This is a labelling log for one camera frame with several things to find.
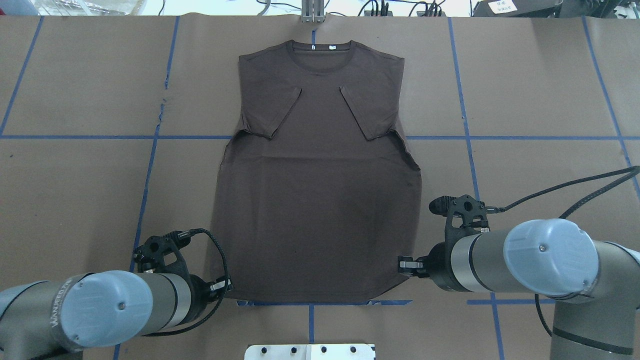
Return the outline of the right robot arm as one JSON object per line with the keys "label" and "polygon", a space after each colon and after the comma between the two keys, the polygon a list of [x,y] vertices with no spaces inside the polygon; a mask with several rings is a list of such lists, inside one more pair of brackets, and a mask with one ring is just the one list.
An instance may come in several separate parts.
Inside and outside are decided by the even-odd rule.
{"label": "right robot arm", "polygon": [[551,360],[632,360],[639,312],[639,253],[593,240],[567,219],[514,228],[446,230],[426,256],[397,270],[449,292],[531,293],[554,300]]}

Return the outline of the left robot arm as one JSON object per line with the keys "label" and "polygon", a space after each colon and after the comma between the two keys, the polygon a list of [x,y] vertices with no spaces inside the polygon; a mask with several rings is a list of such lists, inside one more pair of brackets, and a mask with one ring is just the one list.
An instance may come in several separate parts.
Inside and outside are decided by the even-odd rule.
{"label": "left robot arm", "polygon": [[201,313],[233,287],[172,273],[110,270],[35,281],[1,292],[3,360],[80,360],[83,352],[137,337],[171,337],[203,324]]}

